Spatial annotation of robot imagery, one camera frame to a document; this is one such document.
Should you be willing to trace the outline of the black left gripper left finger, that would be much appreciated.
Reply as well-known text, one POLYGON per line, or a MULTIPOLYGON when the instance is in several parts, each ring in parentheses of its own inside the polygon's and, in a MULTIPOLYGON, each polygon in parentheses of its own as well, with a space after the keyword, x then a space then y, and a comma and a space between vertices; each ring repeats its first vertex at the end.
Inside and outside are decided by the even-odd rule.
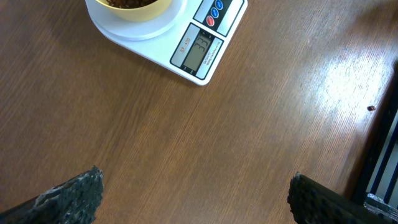
POLYGON ((103 171, 96 166, 1 213, 4 223, 93 223, 103 198, 103 171))

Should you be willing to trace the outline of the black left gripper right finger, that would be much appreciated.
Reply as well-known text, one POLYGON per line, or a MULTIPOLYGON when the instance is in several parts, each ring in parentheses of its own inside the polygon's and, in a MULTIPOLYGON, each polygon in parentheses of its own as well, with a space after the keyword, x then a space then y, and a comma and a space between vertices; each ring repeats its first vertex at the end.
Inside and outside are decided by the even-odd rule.
POLYGON ((305 175, 290 181, 287 203, 298 224, 383 224, 388 221, 305 175))

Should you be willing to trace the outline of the red beans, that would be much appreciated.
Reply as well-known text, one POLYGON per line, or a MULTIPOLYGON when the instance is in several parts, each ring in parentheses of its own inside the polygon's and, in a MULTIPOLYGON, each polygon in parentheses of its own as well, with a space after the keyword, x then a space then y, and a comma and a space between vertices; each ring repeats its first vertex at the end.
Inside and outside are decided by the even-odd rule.
POLYGON ((122 9, 135 9, 144 7, 156 1, 157 0, 106 0, 110 6, 122 9))

